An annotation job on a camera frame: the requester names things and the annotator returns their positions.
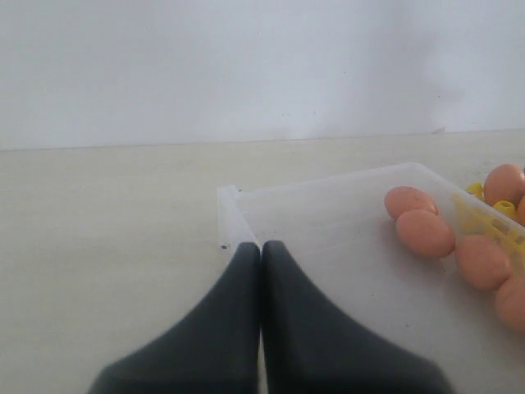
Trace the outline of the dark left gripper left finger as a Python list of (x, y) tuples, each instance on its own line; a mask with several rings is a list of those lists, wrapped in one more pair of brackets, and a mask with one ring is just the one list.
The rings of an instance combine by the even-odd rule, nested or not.
[(105, 367), (92, 393), (255, 393), (260, 250), (239, 244), (202, 300), (157, 339)]

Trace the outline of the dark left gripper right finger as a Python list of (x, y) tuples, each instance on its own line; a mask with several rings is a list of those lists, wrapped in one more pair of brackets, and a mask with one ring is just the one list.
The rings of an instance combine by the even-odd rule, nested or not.
[(270, 393), (447, 393), (431, 361), (333, 304), (281, 241), (262, 248), (262, 342)]

